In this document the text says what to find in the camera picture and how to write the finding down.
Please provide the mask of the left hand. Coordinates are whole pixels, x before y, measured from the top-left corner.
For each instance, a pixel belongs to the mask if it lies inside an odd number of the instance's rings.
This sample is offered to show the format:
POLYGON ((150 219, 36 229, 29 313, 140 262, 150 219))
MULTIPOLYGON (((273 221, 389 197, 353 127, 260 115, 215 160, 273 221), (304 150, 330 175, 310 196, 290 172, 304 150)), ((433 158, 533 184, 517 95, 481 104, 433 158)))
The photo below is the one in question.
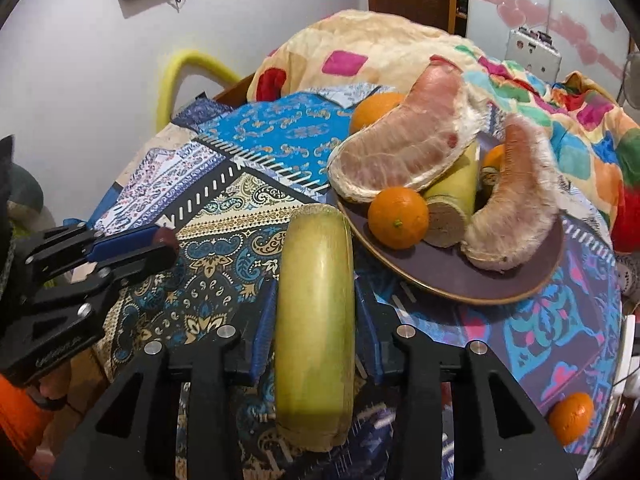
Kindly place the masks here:
POLYGON ((82 407, 81 374, 74 361, 68 361, 39 379, 37 404, 46 411, 61 411, 71 408, 78 413, 82 407))

